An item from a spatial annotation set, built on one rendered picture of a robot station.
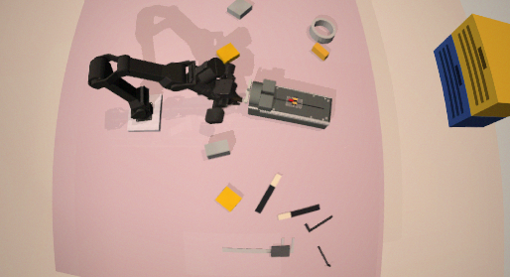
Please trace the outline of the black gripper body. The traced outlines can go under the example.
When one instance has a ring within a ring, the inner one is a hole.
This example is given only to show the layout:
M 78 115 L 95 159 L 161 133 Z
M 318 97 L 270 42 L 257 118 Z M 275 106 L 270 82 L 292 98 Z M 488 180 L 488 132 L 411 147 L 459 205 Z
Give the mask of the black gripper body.
M 235 65 L 232 63 L 225 64 L 225 72 L 234 73 Z M 202 93 L 198 93 L 197 95 L 204 95 L 208 100 L 213 100 L 212 108 L 208 109 L 205 114 L 204 120 L 209 124 L 217 124 L 223 121 L 224 110 L 221 108 L 225 106 L 226 98 L 221 98 L 221 101 L 217 101 L 209 94 L 211 90 L 215 88 L 215 81 L 212 81 L 207 84 L 205 90 Z

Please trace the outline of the dark grey hollow cylinder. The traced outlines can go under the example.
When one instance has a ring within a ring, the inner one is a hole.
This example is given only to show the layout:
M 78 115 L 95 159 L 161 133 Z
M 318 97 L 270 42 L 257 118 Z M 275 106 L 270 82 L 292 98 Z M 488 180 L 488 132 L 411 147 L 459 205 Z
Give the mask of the dark grey hollow cylinder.
M 329 30 L 330 35 L 324 36 L 322 34 L 319 34 L 316 31 L 315 26 L 326 27 Z M 331 21 L 328 19 L 325 19 L 323 17 L 315 18 L 311 23 L 309 31 L 310 31 L 312 38 L 320 44 L 329 44 L 333 40 L 333 37 L 335 37 L 335 33 L 336 33 L 336 29 L 335 29 L 334 25 L 331 23 Z

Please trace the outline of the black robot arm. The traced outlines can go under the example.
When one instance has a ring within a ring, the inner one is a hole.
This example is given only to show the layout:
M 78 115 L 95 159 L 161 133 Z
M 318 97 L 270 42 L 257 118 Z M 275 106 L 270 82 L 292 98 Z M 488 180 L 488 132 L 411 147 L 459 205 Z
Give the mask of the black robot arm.
M 110 62 L 117 63 L 117 70 L 113 72 Z M 237 87 L 233 73 L 225 72 L 225 64 L 219 58 L 205 61 L 200 67 L 196 61 L 186 60 L 180 63 L 161 65 L 137 60 L 129 55 L 114 56 L 105 54 L 95 57 L 89 64 L 88 85 L 95 89 L 105 87 L 128 101 L 131 108 L 131 118 L 136 121 L 152 120 L 153 102 L 150 102 L 149 88 L 134 87 L 122 76 L 133 76 L 158 82 L 163 88 L 171 91 L 190 89 L 202 93 L 207 84 L 215 81 L 215 88 L 209 93 L 212 98 L 232 99 Z M 189 72 L 186 73 L 186 68 Z M 218 77 L 222 77 L 217 79 Z M 221 98 L 220 98 L 221 97 Z M 151 119 L 150 119 L 151 118 Z

